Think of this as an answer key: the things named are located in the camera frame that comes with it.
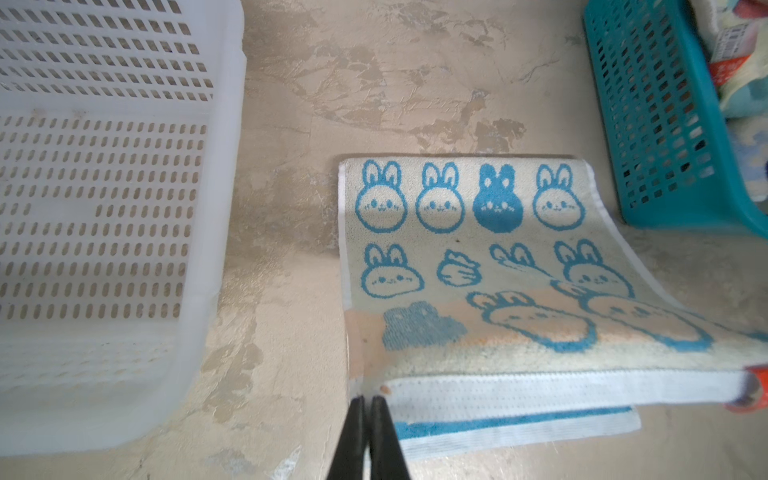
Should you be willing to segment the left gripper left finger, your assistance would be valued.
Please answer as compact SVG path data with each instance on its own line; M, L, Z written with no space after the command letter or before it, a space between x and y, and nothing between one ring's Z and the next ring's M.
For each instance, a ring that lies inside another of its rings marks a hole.
M362 480L368 445L365 398L351 400L327 480Z

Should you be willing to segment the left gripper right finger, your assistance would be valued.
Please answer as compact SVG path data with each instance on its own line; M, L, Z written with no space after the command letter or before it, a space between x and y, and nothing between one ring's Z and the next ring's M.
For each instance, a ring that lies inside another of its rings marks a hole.
M371 480L410 480L386 399L374 396L369 413Z

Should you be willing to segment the blue bunny towel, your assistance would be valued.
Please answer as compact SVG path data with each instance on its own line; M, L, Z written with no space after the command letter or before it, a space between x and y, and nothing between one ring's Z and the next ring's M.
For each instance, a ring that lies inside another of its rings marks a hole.
M352 158L338 210L350 389L409 460L632 432L767 363L765 331L665 292L582 160Z

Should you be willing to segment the yellow green towel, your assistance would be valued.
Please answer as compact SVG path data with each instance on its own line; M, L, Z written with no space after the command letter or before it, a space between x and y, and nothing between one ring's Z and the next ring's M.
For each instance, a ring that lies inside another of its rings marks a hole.
M691 0L696 32L729 119L767 112L767 3Z

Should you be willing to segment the white plastic basket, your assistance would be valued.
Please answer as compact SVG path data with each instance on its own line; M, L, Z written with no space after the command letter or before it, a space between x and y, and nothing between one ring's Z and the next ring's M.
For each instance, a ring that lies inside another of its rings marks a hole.
M238 1L1 5L1 453L135 440L198 375L246 57Z

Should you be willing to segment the teal plastic basket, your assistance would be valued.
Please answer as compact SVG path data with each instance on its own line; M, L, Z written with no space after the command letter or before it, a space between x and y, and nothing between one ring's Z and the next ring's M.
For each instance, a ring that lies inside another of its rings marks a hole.
M765 237L687 3L591 0L583 22L624 221Z

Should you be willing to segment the pastel blue letter towel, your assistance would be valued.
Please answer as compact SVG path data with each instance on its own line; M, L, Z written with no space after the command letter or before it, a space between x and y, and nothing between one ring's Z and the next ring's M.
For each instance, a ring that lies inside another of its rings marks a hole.
M729 119L729 140L749 197L767 199L767 115Z

